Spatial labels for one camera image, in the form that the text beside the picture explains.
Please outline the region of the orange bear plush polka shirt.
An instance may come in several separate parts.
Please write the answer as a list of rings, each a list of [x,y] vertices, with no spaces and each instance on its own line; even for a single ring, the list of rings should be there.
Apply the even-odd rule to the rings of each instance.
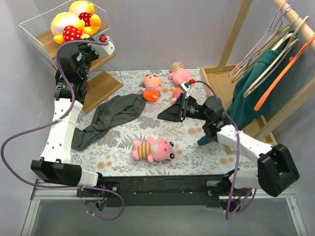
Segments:
[[[83,32],[84,29],[85,22],[71,12],[61,12],[51,22],[53,41],[60,45],[69,41],[90,38]]]

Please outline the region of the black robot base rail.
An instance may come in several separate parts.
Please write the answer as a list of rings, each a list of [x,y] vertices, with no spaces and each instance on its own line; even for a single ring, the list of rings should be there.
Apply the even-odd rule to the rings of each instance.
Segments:
[[[126,207],[135,206],[206,206],[220,207],[228,200],[225,193],[216,194],[209,187],[221,180],[221,175],[197,176],[142,176],[103,177],[103,193],[71,187],[65,189],[36,188],[32,198],[36,200],[106,200],[107,207],[120,207],[120,197]]]

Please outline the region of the yellow bear plush polka shirt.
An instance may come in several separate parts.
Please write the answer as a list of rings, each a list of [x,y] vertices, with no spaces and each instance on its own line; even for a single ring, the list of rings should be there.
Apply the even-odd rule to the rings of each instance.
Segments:
[[[80,20],[85,22],[84,33],[96,34],[101,27],[101,19],[95,14],[95,6],[86,0],[77,0],[69,7],[69,12],[76,14]]]

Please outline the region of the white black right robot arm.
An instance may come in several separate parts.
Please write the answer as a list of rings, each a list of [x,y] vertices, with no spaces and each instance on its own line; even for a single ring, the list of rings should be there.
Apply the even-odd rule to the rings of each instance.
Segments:
[[[189,96],[181,95],[177,102],[158,114],[157,118],[182,122],[186,117],[205,121],[204,133],[216,142],[238,150],[256,165],[252,170],[232,170],[222,177],[212,189],[234,195],[240,189],[262,189],[272,197],[279,196],[300,178],[300,174],[288,148],[261,142],[235,130],[222,117],[224,108],[216,96],[209,96],[203,105]]]

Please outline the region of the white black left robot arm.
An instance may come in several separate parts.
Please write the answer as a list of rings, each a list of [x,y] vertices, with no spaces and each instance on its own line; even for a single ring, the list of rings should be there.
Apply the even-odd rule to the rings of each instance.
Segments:
[[[77,118],[83,105],[75,98],[73,86],[62,69],[62,53],[74,55],[78,52],[79,43],[91,43],[90,40],[76,40],[61,45],[57,51],[57,65],[61,78],[70,90],[70,98],[55,98],[54,116],[45,148],[39,160],[31,162],[31,170],[44,182],[88,187],[95,197],[104,193],[105,185],[99,181],[99,174],[83,169],[80,165],[71,164],[71,143]]]

